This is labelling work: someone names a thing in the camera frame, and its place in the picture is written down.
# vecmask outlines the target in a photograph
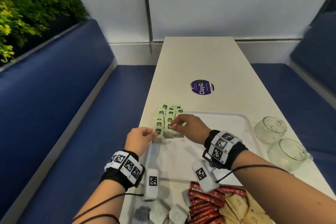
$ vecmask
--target hand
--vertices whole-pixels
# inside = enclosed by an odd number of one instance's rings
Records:
[[[157,137],[152,128],[133,128],[126,138],[125,150],[133,151],[139,157],[145,153],[148,144]]]
[[[211,131],[211,129],[208,128],[199,117],[191,114],[180,114],[171,122],[171,124],[173,125],[174,131],[185,135],[194,143],[203,145],[205,139],[207,139]]]

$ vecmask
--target black wrist strap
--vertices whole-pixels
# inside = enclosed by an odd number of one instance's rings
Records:
[[[204,142],[204,147],[207,150],[209,150],[210,145],[211,145],[211,141],[215,138],[215,136],[219,132],[220,132],[219,130],[211,130],[210,131],[209,136],[207,137],[207,139]],[[223,169],[231,170],[231,166],[232,166],[233,162],[235,161],[235,159],[238,157],[238,155],[242,151],[245,151],[245,150],[248,150],[248,148],[246,148],[246,146],[243,143],[238,142],[230,150],[225,164],[222,164],[220,161],[216,160],[215,158],[212,158],[212,161],[215,162],[217,166],[220,166]]]
[[[135,154],[134,152],[127,151],[127,150],[123,150],[123,151],[130,154],[133,158],[136,159],[136,161],[139,161],[139,156],[137,154]],[[107,168],[107,170],[104,172],[103,176],[101,177],[101,180],[100,180],[99,184],[103,180],[115,181],[115,182],[119,183],[120,185],[122,185],[125,188],[126,191],[129,188],[132,188],[134,186],[122,172],[120,172],[118,169],[114,169],[114,168],[111,168],[111,167]]]

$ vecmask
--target planter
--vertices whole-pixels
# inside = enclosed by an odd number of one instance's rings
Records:
[[[25,54],[26,52],[34,49],[35,47],[38,47],[40,44],[43,44],[44,42],[48,41],[49,39],[53,38],[54,36],[57,36],[58,34],[62,33],[63,31],[69,29],[70,27],[76,25],[78,21],[71,17],[71,16],[62,16],[57,18],[55,21],[52,21],[49,23],[49,30],[46,30],[42,32],[42,36],[29,36],[27,37],[28,41],[27,43],[21,48],[19,47],[14,39],[7,39],[8,45],[13,46],[13,52],[15,53],[13,57],[17,59],[21,55]],[[5,66],[7,64],[11,63],[8,61],[7,63],[3,63],[0,61],[0,67]]]

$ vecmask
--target wristband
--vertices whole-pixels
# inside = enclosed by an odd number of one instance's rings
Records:
[[[231,170],[238,155],[248,150],[242,140],[226,131],[212,130],[204,142],[203,158],[218,169]]]
[[[113,180],[126,190],[133,186],[138,187],[145,173],[145,167],[138,160],[139,157],[134,152],[127,150],[116,152],[105,165],[105,173],[100,182],[105,179]]]

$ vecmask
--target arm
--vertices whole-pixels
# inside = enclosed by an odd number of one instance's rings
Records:
[[[127,135],[125,150],[132,151],[139,157],[145,153],[148,144],[157,136],[156,132],[153,132],[151,128],[133,128],[132,131]],[[113,181],[113,180],[103,180],[90,198],[83,205],[82,209],[77,213],[76,216],[80,215],[84,211],[98,205],[99,203],[115,196],[118,194],[125,193],[125,188]],[[117,197],[99,207],[93,209],[92,211],[86,213],[82,217],[78,218],[74,224],[79,224],[90,217],[97,216],[100,214],[112,214],[117,218],[120,217],[121,209],[124,203],[124,196]],[[91,220],[89,223],[95,224],[115,224],[117,223],[115,219],[111,217],[101,217]]]
[[[173,130],[203,145],[211,131],[199,117],[189,114],[179,115],[172,124]],[[245,150],[234,160],[231,169],[254,164],[273,166]],[[291,174],[254,167],[238,170],[234,175],[277,224],[336,223],[336,201]]]

